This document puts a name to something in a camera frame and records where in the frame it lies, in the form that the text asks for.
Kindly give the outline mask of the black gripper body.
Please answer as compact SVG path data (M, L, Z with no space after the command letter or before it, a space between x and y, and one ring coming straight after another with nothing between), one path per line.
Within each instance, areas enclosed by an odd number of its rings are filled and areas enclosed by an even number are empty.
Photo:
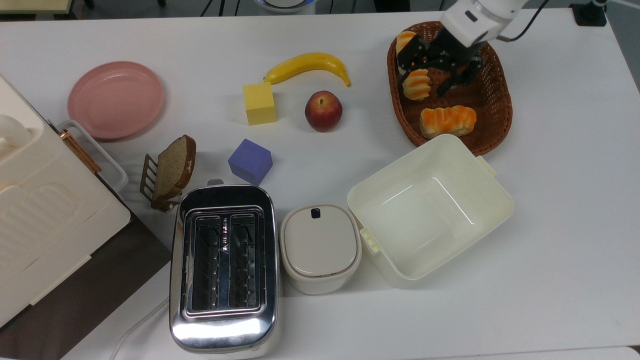
M480 41L466 47L442 27L427 48L427 66L455 74L458 69L467 66L484 46L485 42Z

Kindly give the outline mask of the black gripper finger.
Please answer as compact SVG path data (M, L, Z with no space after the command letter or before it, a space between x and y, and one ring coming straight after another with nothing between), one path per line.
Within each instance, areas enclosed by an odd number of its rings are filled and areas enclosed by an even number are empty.
M444 64L441 71L448 73L449 77L446 78L438 87L438 96L443 97L450 89L457 86L470 85L476 76L483 70L483 59L480 55L471 57L470 61L466 64L465 68L460 69L454 64Z
M429 43L422 36L397 37L397 70L407 75L417 69L427 69Z

